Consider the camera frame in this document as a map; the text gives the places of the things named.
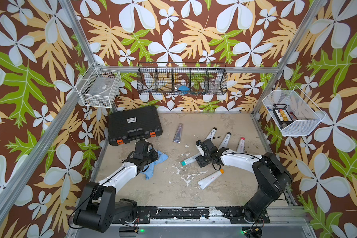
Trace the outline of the blue microfiber cloth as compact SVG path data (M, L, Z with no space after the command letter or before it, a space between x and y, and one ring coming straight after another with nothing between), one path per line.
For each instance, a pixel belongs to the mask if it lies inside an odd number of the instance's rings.
M149 180L153 177L154 175L154 169L156 167L156 165L163 163L164 161L166 161L169 158L169 156L161 151L158 151L158 159L150 164L148 164L147 166L145 166L145 168L142 170L142 174L145 175L145 179Z

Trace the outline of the white tube teal cap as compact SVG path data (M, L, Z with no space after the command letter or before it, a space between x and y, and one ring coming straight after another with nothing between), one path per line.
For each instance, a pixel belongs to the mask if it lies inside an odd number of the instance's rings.
M191 157L189 157L189 158L183 160L183 161L181 162L181 165L182 165L182 166L186 166L186 165L189 165L189 164L195 162L195 161L196 161L196 158L197 158L198 156L201 156L201 154L198 153L198 154L195 154L195 155L193 155L193 156L191 156Z

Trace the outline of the silver purple toothpaste tube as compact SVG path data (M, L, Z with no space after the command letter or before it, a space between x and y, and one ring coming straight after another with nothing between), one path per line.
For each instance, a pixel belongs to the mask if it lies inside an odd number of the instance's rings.
M174 135L173 142L175 143L180 143L181 141L181 136L182 136L182 131L183 131L183 124L179 124L178 128L176 130L176 133Z

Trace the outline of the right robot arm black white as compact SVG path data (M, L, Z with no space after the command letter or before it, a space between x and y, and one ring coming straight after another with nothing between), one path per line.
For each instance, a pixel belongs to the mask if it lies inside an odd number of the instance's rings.
M208 164L236 167L255 175L258 189L244 205L242 219L252 223L258 221L263 211L284 193L293 178L273 153L250 155L227 147L218 148L211 139L198 140L196 147L200 156L196 158L199 166Z

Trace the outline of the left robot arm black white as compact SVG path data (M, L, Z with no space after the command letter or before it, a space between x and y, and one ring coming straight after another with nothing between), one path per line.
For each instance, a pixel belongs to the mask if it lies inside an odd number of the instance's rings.
M119 222L137 229L140 220L137 202L130 199L116 201L116 195L130 180L156 162L158 156L158 151L151 143L140 139L119 169L100 182L89 182L70 215L75 228L104 233L113 223Z

